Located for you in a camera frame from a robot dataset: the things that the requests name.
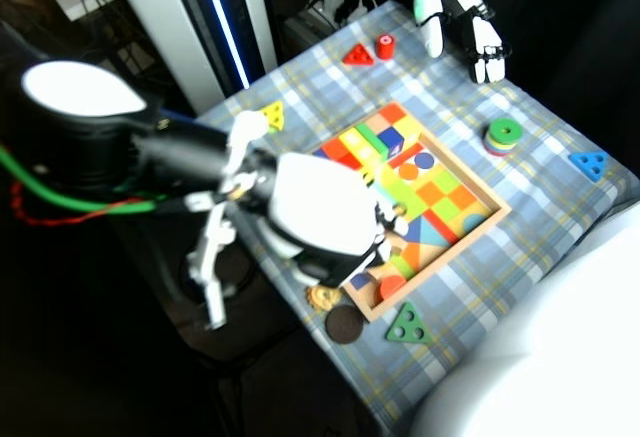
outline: blue triangle block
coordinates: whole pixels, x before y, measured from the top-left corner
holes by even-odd
[[[420,243],[420,219],[422,219],[421,215],[409,222],[409,232],[402,237],[407,242]]]
[[[440,247],[451,247],[447,239],[445,239],[427,219],[422,216],[420,216],[420,218],[424,220],[424,222],[420,224],[420,243],[439,245]]]
[[[592,181],[599,181],[604,175],[604,168],[607,165],[606,152],[578,152],[569,155],[569,160],[589,177]]]

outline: red cable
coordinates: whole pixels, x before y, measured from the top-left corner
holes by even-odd
[[[11,208],[13,209],[13,214],[17,219],[22,220],[27,225],[34,226],[42,225],[45,227],[55,227],[58,225],[81,224],[86,220],[93,219],[95,217],[101,217],[115,207],[120,207],[122,205],[139,201],[140,199],[137,198],[121,200],[120,202],[114,202],[113,204],[107,205],[103,209],[96,210],[95,212],[89,212],[88,214],[81,215],[80,217],[68,217],[64,219],[36,219],[27,215],[27,213],[24,211],[24,201],[22,199],[22,184],[16,181],[13,183],[13,185],[11,185]]]

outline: table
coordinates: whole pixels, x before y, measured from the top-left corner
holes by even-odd
[[[397,41],[392,61],[377,61],[373,67],[341,63],[358,42],[373,53],[376,37],[384,32]],[[284,102],[285,129],[266,136],[259,147],[275,153],[309,151],[395,100],[513,208],[410,296],[433,336],[432,345],[384,340],[399,307],[366,325],[357,342],[333,343],[324,331],[325,314],[307,304],[304,286],[293,280],[289,264],[264,246],[254,218],[231,209],[241,238],[268,278],[386,433],[404,435],[411,409],[498,319],[596,221],[617,204],[640,198],[638,179],[611,158],[598,183],[578,171],[568,154],[599,150],[597,146],[512,83],[473,84],[452,47],[429,61],[412,16],[394,2],[230,97],[200,122],[229,130],[233,115],[278,99]],[[525,135],[511,155],[493,157],[482,146],[483,130],[504,116],[520,122]]]

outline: green triangle block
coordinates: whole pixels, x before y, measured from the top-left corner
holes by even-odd
[[[431,342],[431,336],[411,302],[402,306],[385,338],[392,342],[407,344],[428,344]]]

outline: green disc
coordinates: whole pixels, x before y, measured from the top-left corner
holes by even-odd
[[[515,144],[522,137],[522,127],[515,120],[496,119],[489,126],[489,135],[499,144]]]

